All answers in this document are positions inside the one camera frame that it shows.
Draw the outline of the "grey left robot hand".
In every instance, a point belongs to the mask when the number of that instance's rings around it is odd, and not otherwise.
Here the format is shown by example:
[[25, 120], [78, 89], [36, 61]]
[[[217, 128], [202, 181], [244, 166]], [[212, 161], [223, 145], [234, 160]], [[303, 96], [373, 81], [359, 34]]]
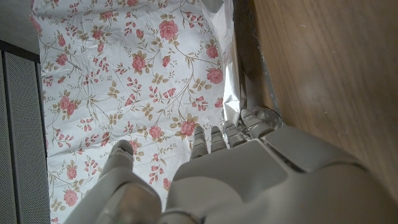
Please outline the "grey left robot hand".
[[355, 157], [299, 129], [273, 129], [249, 110], [246, 139], [227, 121], [194, 131], [190, 160], [166, 204], [133, 171], [125, 140], [68, 223], [396, 223], [397, 202]]

